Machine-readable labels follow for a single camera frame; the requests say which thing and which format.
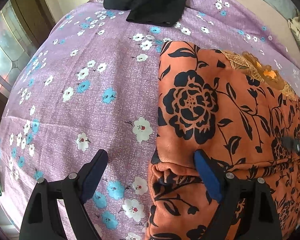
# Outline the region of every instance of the black cloth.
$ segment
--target black cloth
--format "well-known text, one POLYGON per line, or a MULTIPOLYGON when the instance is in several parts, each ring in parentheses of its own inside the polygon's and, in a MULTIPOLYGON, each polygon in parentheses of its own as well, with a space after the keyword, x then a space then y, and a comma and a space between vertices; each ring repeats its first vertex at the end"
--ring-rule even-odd
POLYGON ((173 26, 182 16, 186 0, 104 0, 106 9, 131 10, 126 21, 173 26))

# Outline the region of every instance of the metal screw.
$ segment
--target metal screw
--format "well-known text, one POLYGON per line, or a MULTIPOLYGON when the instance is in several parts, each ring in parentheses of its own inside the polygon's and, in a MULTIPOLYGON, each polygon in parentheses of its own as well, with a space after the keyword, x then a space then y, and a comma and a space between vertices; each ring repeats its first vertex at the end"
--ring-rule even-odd
POLYGON ((38 184, 42 184, 44 182, 44 178, 40 177, 37 179, 38 184))
POLYGON ((77 174, 75 172, 69 174, 69 179, 75 179, 77 174))
POLYGON ((260 184, 264 184, 265 183, 265 180, 263 178, 258 178, 257 181, 260 183, 260 184))
POLYGON ((233 179, 233 178, 234 178, 234 175, 233 175, 233 173, 228 172, 228 173, 226 174, 226 177, 227 177, 228 179, 233 179))

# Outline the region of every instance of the orange garment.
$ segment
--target orange garment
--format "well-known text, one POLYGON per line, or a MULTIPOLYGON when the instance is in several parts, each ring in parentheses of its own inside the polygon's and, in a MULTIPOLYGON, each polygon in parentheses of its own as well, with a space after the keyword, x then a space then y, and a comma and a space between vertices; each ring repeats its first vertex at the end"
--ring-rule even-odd
MULTIPOLYGON (((197 149, 240 179, 263 177, 282 235, 294 230, 300 209, 300 157, 285 150, 281 138, 300 141, 300 98, 278 72, 264 75, 265 70, 272 71, 246 52, 203 50, 181 41, 164 44, 146 240, 198 240, 208 227, 218 203, 194 168, 197 149)), ((244 199, 238 203, 229 240, 243 207, 244 199)))

